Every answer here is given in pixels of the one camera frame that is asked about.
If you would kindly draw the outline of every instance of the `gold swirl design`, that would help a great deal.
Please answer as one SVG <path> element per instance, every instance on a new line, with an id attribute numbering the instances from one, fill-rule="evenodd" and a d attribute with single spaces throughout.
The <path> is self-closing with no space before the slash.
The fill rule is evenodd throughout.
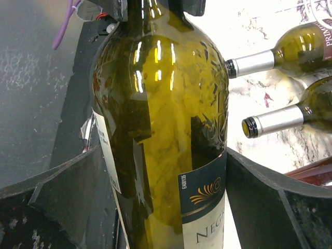
<path id="1" fill-rule="evenodd" d="M 222 179 L 220 177 L 218 177 L 214 183 L 211 183 L 209 185 L 204 185 L 203 187 L 203 191 L 201 190 L 201 188 L 198 188 L 197 192 L 199 193 L 199 195 L 196 196 L 191 196 L 191 202 L 193 202 L 194 204 L 198 204 L 202 201 L 205 201 L 207 199 L 209 199 L 211 196 L 214 196 L 222 187 Z"/>

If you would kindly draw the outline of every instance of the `orange wire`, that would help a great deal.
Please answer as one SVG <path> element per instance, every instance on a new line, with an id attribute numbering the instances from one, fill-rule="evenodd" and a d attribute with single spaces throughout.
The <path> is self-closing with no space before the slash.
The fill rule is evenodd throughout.
<path id="1" fill-rule="evenodd" d="M 99 19 L 101 19 L 102 17 L 106 17 L 106 16 L 108 16 L 107 13 L 101 13 L 101 14 L 99 14 L 99 15 L 96 17 L 96 20 L 99 20 Z"/>

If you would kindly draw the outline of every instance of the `white marble table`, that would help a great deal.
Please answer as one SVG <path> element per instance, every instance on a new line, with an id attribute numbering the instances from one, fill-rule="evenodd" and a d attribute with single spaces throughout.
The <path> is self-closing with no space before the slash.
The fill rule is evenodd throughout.
<path id="1" fill-rule="evenodd" d="M 205 15 L 188 19 L 208 34 L 227 60 L 270 49 L 290 28 L 314 21 L 306 16 L 304 6 L 274 13 L 296 5 L 297 0 L 207 0 Z M 316 9 L 320 18 L 329 17 L 325 1 L 316 3 Z M 330 156 L 332 136 L 310 128 L 293 128 L 258 139 L 247 139 L 241 128 L 243 118 L 298 102 L 307 85 L 326 76 L 296 81 L 271 70 L 230 80 L 227 145 L 280 173 Z M 268 107 L 266 93 L 273 99 Z M 241 248 L 228 200 L 224 237 L 224 249 Z"/>

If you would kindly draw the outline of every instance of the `red mark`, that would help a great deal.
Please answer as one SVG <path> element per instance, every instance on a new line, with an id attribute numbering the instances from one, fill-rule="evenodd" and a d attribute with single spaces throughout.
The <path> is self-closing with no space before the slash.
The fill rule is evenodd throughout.
<path id="1" fill-rule="evenodd" d="M 264 101 L 265 101 L 266 108 L 269 108 L 269 102 L 268 102 L 268 100 L 272 100 L 273 101 L 273 99 L 270 97 L 270 95 L 268 95 L 267 93 L 265 93 Z"/>

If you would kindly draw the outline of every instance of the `scratched gray surface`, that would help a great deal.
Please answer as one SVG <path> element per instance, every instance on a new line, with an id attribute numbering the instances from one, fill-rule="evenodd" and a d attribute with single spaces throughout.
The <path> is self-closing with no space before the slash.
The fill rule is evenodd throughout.
<path id="1" fill-rule="evenodd" d="M 0 0 L 0 187 L 48 169 L 82 26 L 51 49 L 66 5 Z"/>

